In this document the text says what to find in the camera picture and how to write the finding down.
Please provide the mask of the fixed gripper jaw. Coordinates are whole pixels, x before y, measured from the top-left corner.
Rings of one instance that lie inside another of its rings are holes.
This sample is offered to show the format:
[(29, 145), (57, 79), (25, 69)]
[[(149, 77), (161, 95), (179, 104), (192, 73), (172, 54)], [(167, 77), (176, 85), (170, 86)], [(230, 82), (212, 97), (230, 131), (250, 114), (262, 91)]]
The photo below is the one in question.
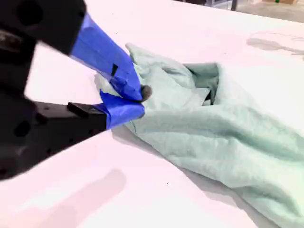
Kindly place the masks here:
[(35, 154), (51, 156), (144, 114), (141, 103), (100, 93), (102, 103), (37, 103)]

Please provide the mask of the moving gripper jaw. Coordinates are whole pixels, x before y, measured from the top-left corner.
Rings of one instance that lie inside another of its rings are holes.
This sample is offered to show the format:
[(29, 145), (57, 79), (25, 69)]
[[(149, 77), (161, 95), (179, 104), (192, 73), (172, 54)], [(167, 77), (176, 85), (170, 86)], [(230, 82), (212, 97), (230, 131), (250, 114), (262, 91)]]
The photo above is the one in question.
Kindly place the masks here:
[(133, 61), (90, 17), (83, 0), (18, 0), (16, 16), (24, 32), (101, 73), (123, 98), (147, 100)]

